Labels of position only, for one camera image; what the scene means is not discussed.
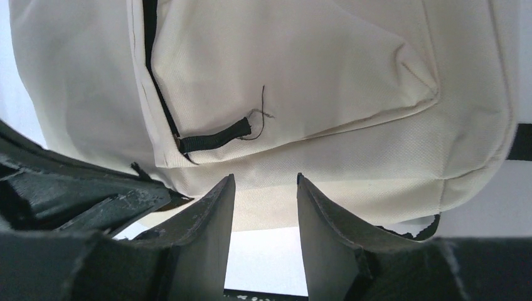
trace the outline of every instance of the white surface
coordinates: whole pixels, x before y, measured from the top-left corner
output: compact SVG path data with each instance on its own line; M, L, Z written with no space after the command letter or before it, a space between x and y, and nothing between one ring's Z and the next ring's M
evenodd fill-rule
M521 7L521 122L532 122L532 0ZM0 117L43 143L29 97L13 60L7 0L0 0ZM442 215L438 235L532 235L532 163L505 162L494 179L469 203ZM143 226L120 235L132 238ZM306 291L297 228L234 233L226 287L304 295Z

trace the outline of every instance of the white fabric bag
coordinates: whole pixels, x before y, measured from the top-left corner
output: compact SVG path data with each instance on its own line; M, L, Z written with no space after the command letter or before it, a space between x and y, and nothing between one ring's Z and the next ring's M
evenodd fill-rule
M48 147L125 172L138 162L192 197L233 173L234 231L297 225L298 172L374 224L473 197L515 131L517 8L159 0L150 25L140 0L10 3L18 70ZM213 135L244 117L246 140L211 150L183 154L171 129Z

